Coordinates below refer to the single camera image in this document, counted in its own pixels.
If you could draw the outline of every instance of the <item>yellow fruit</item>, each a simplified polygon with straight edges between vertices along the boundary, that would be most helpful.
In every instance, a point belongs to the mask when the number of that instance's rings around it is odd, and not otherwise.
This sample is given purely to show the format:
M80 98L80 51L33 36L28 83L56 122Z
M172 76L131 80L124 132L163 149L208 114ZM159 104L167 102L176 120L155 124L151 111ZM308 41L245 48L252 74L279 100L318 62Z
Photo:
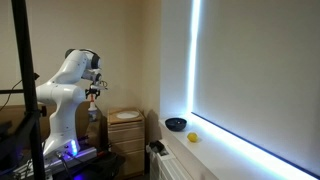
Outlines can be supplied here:
M188 134L187 138L189 139L189 141L191 142L197 142L198 140L198 135L194 132L191 132Z

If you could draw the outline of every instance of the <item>white plate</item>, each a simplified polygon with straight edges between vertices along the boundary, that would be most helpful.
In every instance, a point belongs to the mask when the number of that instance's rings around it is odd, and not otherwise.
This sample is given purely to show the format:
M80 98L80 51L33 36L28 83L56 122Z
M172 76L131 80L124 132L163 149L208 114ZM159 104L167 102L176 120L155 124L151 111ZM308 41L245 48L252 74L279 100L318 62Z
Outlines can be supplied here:
M138 116L139 116L139 112L137 111L124 111L124 112L119 112L117 114L117 118L119 119L130 119Z

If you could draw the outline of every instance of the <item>white window blind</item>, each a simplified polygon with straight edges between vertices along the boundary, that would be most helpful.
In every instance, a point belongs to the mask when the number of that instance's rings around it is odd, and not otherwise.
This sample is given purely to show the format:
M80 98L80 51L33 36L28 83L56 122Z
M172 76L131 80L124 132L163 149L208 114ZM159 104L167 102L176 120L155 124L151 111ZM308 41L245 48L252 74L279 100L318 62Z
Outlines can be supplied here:
M320 175L320 1L201 3L193 112Z

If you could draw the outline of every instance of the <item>radiator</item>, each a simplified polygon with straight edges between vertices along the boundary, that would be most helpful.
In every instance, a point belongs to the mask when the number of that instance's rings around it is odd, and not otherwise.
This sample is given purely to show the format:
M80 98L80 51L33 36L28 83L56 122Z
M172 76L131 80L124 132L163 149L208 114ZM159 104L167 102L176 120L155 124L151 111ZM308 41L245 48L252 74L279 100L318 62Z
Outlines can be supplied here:
M165 145L167 155L161 156L153 151L150 156L150 179L152 180L192 180L191 176Z

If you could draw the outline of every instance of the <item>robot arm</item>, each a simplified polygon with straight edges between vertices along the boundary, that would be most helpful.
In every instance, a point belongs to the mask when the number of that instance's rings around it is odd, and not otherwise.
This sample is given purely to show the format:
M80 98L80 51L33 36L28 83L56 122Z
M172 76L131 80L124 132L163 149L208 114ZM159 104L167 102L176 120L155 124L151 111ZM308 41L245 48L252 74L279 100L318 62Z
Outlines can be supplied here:
M56 104L57 110L50 116L50 136L44 148L45 159L52 160L56 152L76 155L80 150L76 130L75 111L86 98L86 93L74 85L82 79L99 87L101 74L99 56L91 50L68 50L59 71L45 84L37 87L37 98L44 104Z

